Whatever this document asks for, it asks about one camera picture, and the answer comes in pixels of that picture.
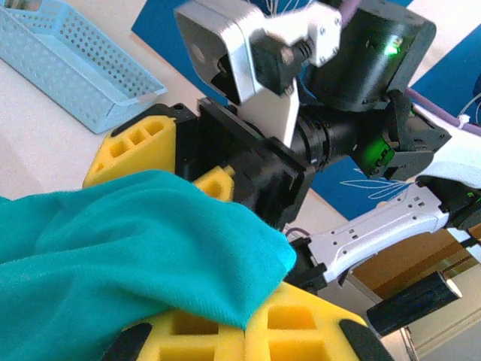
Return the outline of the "light blue plastic basket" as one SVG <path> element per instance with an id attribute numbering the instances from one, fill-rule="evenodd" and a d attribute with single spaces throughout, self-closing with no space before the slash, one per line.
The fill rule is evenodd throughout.
<path id="1" fill-rule="evenodd" d="M 129 121 L 167 91 L 60 0 L 0 0 L 0 59 L 95 134 Z"/>

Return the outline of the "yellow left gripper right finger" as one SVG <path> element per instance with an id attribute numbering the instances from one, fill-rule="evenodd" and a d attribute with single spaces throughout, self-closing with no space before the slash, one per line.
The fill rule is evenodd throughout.
<path id="1" fill-rule="evenodd" d="M 251 317 L 244 361 L 393 361 L 357 314 L 282 283 Z"/>

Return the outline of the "teal t-shirt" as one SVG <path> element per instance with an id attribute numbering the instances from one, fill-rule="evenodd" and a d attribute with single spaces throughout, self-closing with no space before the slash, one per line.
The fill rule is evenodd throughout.
<path id="1" fill-rule="evenodd" d="M 245 327 L 295 261 L 248 208 L 163 171 L 0 196 L 0 361 L 101 361 L 174 307 Z"/>

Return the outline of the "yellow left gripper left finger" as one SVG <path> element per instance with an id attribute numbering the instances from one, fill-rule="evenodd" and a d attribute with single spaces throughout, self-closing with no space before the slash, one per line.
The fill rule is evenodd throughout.
<path id="1" fill-rule="evenodd" d="M 244 361 L 244 331 L 168 311 L 127 326 L 101 361 Z"/>

